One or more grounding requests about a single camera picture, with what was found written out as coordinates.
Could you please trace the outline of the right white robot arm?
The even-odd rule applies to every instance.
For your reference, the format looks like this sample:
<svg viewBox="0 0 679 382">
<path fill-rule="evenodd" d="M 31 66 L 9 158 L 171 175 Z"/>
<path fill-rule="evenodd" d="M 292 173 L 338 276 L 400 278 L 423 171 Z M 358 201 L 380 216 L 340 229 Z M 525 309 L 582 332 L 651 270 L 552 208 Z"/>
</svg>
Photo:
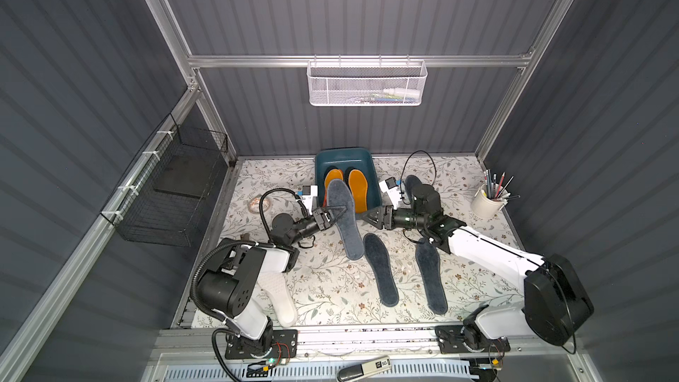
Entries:
<svg viewBox="0 0 679 382">
<path fill-rule="evenodd" d="M 509 339 L 535 335 L 563 347 L 594 313 L 594 305 L 567 258 L 542 257 L 511 248 L 445 214 L 435 188 L 408 178 L 410 206 L 383 205 L 362 213 L 379 230 L 414 229 L 421 235 L 416 260 L 426 279 L 438 280 L 439 251 L 465 258 L 517 289 L 523 304 L 479 306 L 463 320 L 454 339 L 471 352 L 509 348 Z"/>
</svg>

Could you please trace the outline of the yellow fleece insole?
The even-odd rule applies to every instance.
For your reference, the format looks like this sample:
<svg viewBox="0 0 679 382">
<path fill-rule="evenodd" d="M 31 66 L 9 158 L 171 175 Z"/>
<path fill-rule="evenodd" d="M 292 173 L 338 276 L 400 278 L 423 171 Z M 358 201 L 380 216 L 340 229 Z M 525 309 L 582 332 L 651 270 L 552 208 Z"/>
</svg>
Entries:
<svg viewBox="0 0 679 382">
<path fill-rule="evenodd" d="M 355 202 L 355 212 L 366 212 L 366 210 L 368 210 L 367 194 L 369 185 L 364 173 L 355 168 L 349 169 L 347 184 Z"/>
<path fill-rule="evenodd" d="M 341 169 L 331 166 L 328 171 L 325 174 L 324 178 L 324 187 L 325 187 L 325 195 L 324 195 L 324 203 L 323 206 L 327 206 L 327 201 L 328 201 L 328 189 L 332 181 L 334 180 L 344 180 L 344 173 Z"/>
</svg>

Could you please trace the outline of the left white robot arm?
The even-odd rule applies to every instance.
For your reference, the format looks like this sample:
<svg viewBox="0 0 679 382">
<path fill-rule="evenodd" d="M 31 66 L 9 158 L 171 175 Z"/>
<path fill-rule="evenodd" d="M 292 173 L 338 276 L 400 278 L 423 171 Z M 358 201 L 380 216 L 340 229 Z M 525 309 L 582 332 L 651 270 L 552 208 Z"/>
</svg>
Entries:
<svg viewBox="0 0 679 382">
<path fill-rule="evenodd" d="M 191 300 L 201 312 L 242 338 L 268 338 L 272 321 L 252 300 L 256 285 L 271 280 L 277 284 L 276 292 L 286 293 L 285 274 L 299 256 L 295 242 L 329 229 L 347 210 L 345 206 L 319 207 L 299 220 L 279 214 L 265 243 L 222 240 L 196 268 L 189 288 Z"/>
</svg>

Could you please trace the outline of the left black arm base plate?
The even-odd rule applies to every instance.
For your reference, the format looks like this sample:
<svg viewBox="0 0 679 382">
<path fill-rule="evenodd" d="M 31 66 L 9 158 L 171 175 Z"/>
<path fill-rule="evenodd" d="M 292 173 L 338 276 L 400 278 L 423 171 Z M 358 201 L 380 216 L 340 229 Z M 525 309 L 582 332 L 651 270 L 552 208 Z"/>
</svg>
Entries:
<svg viewBox="0 0 679 382">
<path fill-rule="evenodd" d="M 299 332 L 293 329 L 265 330 L 258 340 L 227 335 L 224 358 L 229 360 L 295 358 Z"/>
</svg>

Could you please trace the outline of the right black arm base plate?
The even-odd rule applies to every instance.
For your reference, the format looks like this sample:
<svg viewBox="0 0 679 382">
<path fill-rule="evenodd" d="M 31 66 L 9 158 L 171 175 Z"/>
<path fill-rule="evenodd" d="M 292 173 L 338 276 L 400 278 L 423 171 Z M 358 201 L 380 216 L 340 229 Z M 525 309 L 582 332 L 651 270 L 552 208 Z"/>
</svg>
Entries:
<svg viewBox="0 0 679 382">
<path fill-rule="evenodd" d="M 503 355 L 511 350 L 506 337 L 491 340 L 476 328 L 465 325 L 438 325 L 434 332 L 443 354 L 491 352 Z"/>
</svg>

